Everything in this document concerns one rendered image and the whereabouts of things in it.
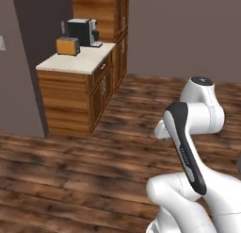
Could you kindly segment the wooden base cupboard with worktop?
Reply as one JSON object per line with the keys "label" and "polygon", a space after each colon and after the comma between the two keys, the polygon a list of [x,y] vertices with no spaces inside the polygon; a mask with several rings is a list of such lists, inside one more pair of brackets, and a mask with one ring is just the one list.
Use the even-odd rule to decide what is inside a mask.
{"label": "wooden base cupboard with worktop", "polygon": [[49,133],[88,136],[113,94],[113,43],[55,54],[36,67]]}

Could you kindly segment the orange toaster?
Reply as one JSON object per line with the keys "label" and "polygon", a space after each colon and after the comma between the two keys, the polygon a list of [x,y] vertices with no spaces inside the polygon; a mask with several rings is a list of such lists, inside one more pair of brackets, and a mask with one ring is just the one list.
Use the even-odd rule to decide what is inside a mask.
{"label": "orange toaster", "polygon": [[61,37],[56,40],[56,52],[59,55],[76,56],[80,53],[79,40],[77,38]]}

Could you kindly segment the black coffee machine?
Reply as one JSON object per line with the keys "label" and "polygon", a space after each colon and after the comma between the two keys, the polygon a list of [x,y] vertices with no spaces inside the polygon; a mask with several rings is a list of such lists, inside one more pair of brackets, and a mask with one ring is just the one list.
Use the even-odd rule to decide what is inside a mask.
{"label": "black coffee machine", "polygon": [[99,31],[95,19],[70,19],[68,21],[69,36],[77,38],[81,46],[101,47]]}

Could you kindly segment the tall wooden cupboard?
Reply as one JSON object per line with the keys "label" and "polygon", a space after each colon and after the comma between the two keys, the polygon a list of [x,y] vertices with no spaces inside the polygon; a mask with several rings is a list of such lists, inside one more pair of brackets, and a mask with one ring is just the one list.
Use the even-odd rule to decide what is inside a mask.
{"label": "tall wooden cupboard", "polygon": [[127,72],[129,0],[72,0],[74,18],[97,20],[99,40],[116,44],[113,88],[116,92]]}

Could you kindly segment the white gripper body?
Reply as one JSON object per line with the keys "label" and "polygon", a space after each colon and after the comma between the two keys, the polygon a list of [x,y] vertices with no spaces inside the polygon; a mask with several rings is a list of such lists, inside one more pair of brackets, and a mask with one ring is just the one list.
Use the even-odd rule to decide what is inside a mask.
{"label": "white gripper body", "polygon": [[163,120],[160,120],[157,123],[154,129],[154,135],[158,140],[168,140],[170,138],[170,135],[166,130],[165,123]]}

